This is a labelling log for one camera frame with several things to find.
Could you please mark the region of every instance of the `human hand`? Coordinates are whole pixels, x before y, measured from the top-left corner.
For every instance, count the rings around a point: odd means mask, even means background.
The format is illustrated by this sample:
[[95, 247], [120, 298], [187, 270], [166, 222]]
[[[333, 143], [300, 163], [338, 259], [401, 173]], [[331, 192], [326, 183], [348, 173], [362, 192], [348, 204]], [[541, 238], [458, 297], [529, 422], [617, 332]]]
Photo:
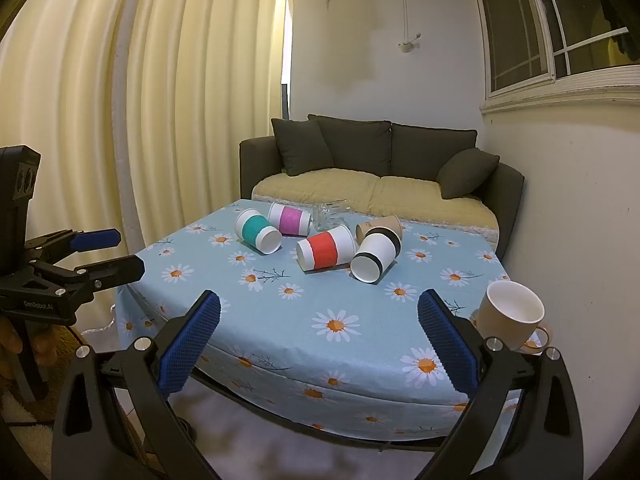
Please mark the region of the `human hand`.
[[[51, 367], [58, 358], [58, 333], [49, 325], [46, 329], [31, 337], [31, 348], [35, 361], [40, 366]], [[5, 352], [19, 354], [22, 352], [22, 341], [14, 330], [11, 322], [4, 316], [0, 316], [0, 375], [5, 379], [13, 379], [14, 372], [11, 370], [9, 361], [5, 357]]]

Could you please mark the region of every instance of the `mug handle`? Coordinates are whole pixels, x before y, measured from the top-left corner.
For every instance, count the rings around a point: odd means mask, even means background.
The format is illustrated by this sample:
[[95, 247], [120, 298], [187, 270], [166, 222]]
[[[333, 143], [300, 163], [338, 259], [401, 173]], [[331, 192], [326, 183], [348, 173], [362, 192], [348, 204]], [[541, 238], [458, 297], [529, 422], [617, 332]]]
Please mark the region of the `mug handle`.
[[526, 343], [524, 345], [522, 345], [520, 347], [520, 352], [522, 352], [523, 354], [530, 354], [530, 355], [535, 355], [538, 354], [540, 352], [545, 351], [546, 348], [548, 348], [549, 345], [551, 345], [551, 339], [553, 338], [554, 334], [552, 332], [552, 330], [549, 328], [549, 326], [547, 326], [546, 324], [540, 323], [537, 327], [536, 330], [540, 329], [542, 330], [542, 332], [544, 332], [546, 334], [546, 343], [543, 344], [542, 346], [528, 346]]

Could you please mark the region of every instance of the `dark green cushion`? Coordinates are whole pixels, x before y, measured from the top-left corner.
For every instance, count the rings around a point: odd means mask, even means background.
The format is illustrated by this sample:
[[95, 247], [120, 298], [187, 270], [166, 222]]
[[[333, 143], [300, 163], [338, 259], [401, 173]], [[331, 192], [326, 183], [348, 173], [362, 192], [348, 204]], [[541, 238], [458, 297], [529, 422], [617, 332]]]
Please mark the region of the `dark green cushion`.
[[365, 171], [377, 176], [390, 174], [391, 122], [350, 121], [309, 115], [320, 124], [336, 168]]
[[435, 181], [440, 168], [456, 153], [476, 145], [475, 130], [391, 126], [391, 174]]
[[498, 162], [498, 155], [477, 148], [455, 154], [438, 172], [442, 197], [446, 200], [473, 193], [495, 171]]
[[317, 121], [272, 119], [271, 124], [289, 176], [334, 167], [334, 160]]

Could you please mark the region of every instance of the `cream curtain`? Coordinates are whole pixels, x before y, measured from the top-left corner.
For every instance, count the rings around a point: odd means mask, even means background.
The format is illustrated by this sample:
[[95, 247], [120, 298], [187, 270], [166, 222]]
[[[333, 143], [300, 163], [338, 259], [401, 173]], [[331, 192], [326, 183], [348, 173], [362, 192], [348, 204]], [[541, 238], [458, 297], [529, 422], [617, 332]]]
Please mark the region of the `cream curtain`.
[[145, 242], [239, 196], [238, 145], [280, 117], [285, 0], [140, 0], [127, 136]]
[[[239, 142], [269, 134], [280, 116], [285, 0], [134, 0], [133, 20], [121, 19], [126, 4], [28, 0], [0, 43], [0, 145], [43, 154], [29, 237], [127, 224], [152, 243], [236, 199]], [[128, 57], [116, 49], [122, 37]], [[113, 102], [122, 59], [126, 110]], [[119, 113], [127, 178], [114, 155]], [[135, 207], [121, 210], [127, 179]], [[111, 303], [110, 293], [97, 295], [79, 312], [80, 328], [105, 323]]]

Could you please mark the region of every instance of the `blue gripper pad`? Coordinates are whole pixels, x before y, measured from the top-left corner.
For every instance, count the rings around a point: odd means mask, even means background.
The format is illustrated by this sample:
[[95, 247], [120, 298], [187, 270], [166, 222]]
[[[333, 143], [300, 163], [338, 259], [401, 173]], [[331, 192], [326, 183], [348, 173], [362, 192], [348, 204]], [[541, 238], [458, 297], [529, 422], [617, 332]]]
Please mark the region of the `blue gripper pad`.
[[71, 240], [69, 246], [79, 253], [85, 253], [108, 247], [117, 247], [121, 239], [117, 229], [104, 229], [102, 231], [78, 233]]
[[[472, 398], [479, 386], [479, 362], [456, 329], [454, 320], [453, 314], [442, 303], [435, 290], [431, 288], [420, 295], [418, 300], [420, 326], [442, 361], [453, 387]], [[468, 320], [464, 321], [476, 331]]]
[[159, 357], [158, 390], [164, 398], [179, 392], [189, 378], [220, 322], [220, 298], [206, 290], [184, 318], [184, 325]]

